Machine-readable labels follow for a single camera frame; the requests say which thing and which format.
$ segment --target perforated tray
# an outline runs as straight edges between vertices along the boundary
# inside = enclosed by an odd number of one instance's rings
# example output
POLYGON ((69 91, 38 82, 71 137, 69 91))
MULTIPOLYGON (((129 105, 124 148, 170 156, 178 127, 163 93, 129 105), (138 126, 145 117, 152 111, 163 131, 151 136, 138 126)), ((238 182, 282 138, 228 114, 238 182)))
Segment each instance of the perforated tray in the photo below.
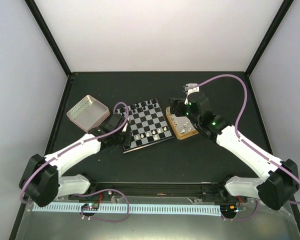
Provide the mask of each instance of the perforated tray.
POLYGON ((66 115, 74 124, 87 133, 106 120, 110 112, 107 106, 87 95, 71 108, 66 115))

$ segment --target black table surface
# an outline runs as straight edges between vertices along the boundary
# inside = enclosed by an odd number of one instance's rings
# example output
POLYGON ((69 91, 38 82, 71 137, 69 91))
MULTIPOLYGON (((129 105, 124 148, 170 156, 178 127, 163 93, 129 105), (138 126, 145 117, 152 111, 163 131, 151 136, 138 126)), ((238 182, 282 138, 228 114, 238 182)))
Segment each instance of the black table surface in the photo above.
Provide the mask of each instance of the black table surface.
MULTIPOLYGON (((157 98, 161 108, 169 106, 169 97, 184 98, 183 86, 201 83, 225 72, 99 72, 75 73, 65 110, 54 142, 58 151, 85 133, 73 124, 66 113, 86 95, 91 95, 111 110, 117 102, 127 105, 157 98)), ((248 79, 243 72, 227 72, 248 79)), ((248 87, 248 100, 239 124, 242 134, 269 151, 258 106, 248 87)), ((213 112, 235 123, 244 92, 241 84, 230 77, 217 79, 203 87, 213 112)), ((226 175, 256 177, 241 160, 226 149, 199 134, 178 140, 169 139, 123 154, 121 146, 105 149, 87 157, 66 176, 86 173, 98 182, 132 183, 202 183, 219 182, 226 175)))

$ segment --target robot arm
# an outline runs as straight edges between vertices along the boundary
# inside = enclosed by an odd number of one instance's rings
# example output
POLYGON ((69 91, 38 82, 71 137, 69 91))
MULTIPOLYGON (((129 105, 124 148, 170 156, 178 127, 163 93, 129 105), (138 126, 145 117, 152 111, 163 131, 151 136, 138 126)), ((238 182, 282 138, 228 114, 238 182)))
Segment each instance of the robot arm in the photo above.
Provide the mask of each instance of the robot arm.
POLYGON ((118 144, 129 146, 131 144, 131 131, 128 122, 121 131, 115 134, 99 139, 95 138, 113 131, 124 120, 123 116, 114 114, 109 117, 107 123, 104 122, 99 127, 92 129, 71 145, 44 157, 39 154, 32 156, 24 170, 19 187, 22 189, 25 182, 42 164, 55 158, 34 177, 27 186, 25 194, 39 207, 44 207, 61 196, 84 194, 90 187, 90 181, 85 176, 81 174, 63 176, 63 174, 83 159, 104 148, 118 144))
POLYGON ((202 136, 236 155, 256 173, 258 178, 231 177, 224 184, 230 195, 259 198, 269 208, 279 210, 299 189, 299 185, 270 161, 296 177, 297 165, 290 159, 282 161, 264 151, 240 132, 237 135, 233 125, 222 116, 213 114, 208 98, 199 92, 198 87, 193 88, 194 85, 186 85, 186 99, 170 98, 170 113, 176 117, 188 117, 202 136))

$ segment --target metal tray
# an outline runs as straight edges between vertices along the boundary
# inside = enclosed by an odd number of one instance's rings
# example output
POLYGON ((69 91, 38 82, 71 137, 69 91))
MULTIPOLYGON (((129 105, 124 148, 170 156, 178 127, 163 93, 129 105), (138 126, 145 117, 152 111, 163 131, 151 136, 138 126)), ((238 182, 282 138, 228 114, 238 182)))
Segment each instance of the metal tray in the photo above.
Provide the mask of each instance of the metal tray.
POLYGON ((90 95, 85 96, 66 113, 68 118, 86 133, 98 127, 109 115, 109 109, 90 95))

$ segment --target cable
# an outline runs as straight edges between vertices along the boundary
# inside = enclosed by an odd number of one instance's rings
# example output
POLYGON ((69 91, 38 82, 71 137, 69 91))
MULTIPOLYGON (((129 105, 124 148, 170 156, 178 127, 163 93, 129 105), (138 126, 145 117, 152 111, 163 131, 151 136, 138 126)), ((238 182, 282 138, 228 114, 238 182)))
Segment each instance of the cable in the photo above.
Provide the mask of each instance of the cable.
POLYGON ((246 204, 244 201, 242 201, 241 197, 237 196, 237 198, 239 199, 239 201, 240 201, 241 203, 243 203, 244 206, 247 206, 247 204, 246 204))
MULTIPOLYGON (((103 222, 108 222, 108 223, 120 223, 120 222, 124 221, 129 216, 129 211, 130 211, 129 201, 128 201, 127 197, 121 191, 118 191, 118 190, 112 189, 112 188, 107 188, 107 189, 96 191, 96 192, 90 193, 90 194, 75 194, 75 195, 78 196, 78 197, 90 197, 90 196, 100 194, 100 193, 103 193, 103 192, 107 192, 107 191, 116 192, 116 193, 120 194, 125 199, 126 205, 127 205, 127 210, 126 210, 126 213, 125 213, 124 217, 119 219, 119 220, 109 220, 109 219, 103 219, 103 218, 94 217, 94 216, 90 216, 88 218, 103 221, 103 222)), ((81 210, 81 216, 82 216, 82 219, 84 219, 86 217, 86 216, 84 216, 84 209, 81 210)))
MULTIPOLYGON (((127 121, 128 121, 128 115, 129 115, 129 110, 128 110, 128 106, 127 104, 125 104, 124 102, 120 101, 118 102, 114 108, 113 108, 113 114, 115 114, 116 112, 116 109, 118 107, 118 105, 123 105, 125 107, 125 119, 123 121, 123 123, 118 127, 116 128, 115 130, 111 131, 111 132, 108 132, 106 134, 103 134, 103 135, 100 135, 100 136, 96 136, 96 137, 92 137, 92 138, 89 138, 89 139, 86 139, 83 141, 83 143, 87 143, 87 142, 90 142, 92 140, 97 140, 97 139, 100 139, 100 138, 104 138, 104 137, 107 137, 107 136, 110 136, 111 134, 114 134, 116 133, 117 131, 119 131, 121 128, 123 128, 127 121)), ((25 190, 27 189, 28 185, 30 184, 30 182, 35 178, 35 176, 42 170, 44 169, 48 164, 50 164, 51 162, 53 162, 54 160, 57 160, 59 157, 61 157, 63 154, 67 153, 68 151, 70 151, 71 149, 74 149, 75 147, 77 146, 80 146, 81 143, 78 142, 68 148, 66 148, 64 151, 60 152, 58 155, 57 155, 57 158, 53 157, 51 158, 50 160, 46 161, 44 164, 42 164, 30 177, 29 179, 25 182, 25 184, 23 185, 22 189, 21 189, 21 193, 20 193, 20 201, 23 203, 23 204, 29 204, 29 203, 32 203, 32 201, 26 201, 24 200, 24 195, 25 195, 25 190)))
POLYGON ((252 218, 254 215, 256 215, 256 213, 258 212, 258 209, 260 207, 260 201, 259 199, 257 199, 257 202, 256 202, 256 206, 255 206, 255 209, 253 211, 253 213, 245 218, 241 218, 241 219, 231 219, 231 218, 226 218, 222 213, 221 213, 221 217, 225 220, 225 221, 231 221, 231 222, 242 222, 242 221, 245 221, 245 220, 248 220, 250 218, 252 218))
MULTIPOLYGON (((243 104, 242 104, 241 110, 239 112, 238 117, 236 118, 235 125, 234 125, 235 134, 240 139, 240 134, 238 132, 238 125, 239 125, 239 121, 241 119, 241 116, 244 113, 244 110, 246 108, 247 99, 248 99, 248 91, 247 91, 247 87, 246 87, 244 81, 240 77, 238 77, 236 75, 233 75, 233 74, 221 74, 221 75, 218 75, 218 76, 214 76, 214 77, 212 77, 212 78, 210 78, 210 79, 208 79, 208 80, 206 80, 206 81, 204 81, 204 82, 202 82, 202 83, 200 83, 198 85, 192 86, 192 87, 190 87, 190 89, 201 87, 203 85, 206 85, 206 84, 212 82, 213 80, 220 79, 220 78, 223 78, 223 77, 234 78, 234 79, 238 80, 241 83, 242 87, 243 87, 243 91, 244 91, 243 104)), ((282 170, 283 172, 285 172, 286 174, 288 174, 293 180, 295 180, 300 185, 300 180, 295 175, 293 175, 291 172, 289 172, 288 170, 286 170, 283 166, 275 163, 274 161, 269 161, 269 158, 267 156, 265 156, 260 151, 258 151, 257 149, 255 149, 253 146, 251 146, 249 143, 247 143, 244 139, 241 139, 241 142, 243 142, 247 147, 249 147, 255 153, 257 153, 258 155, 260 155, 261 157, 263 157, 269 163, 275 165, 277 168, 279 168, 280 170, 282 170)), ((289 203, 290 204, 300 204, 300 201, 289 201, 289 203)))
POLYGON ((99 194, 99 202, 98 202, 98 204, 101 203, 102 198, 103 198, 103 195, 102 195, 102 193, 100 193, 100 194, 99 194))

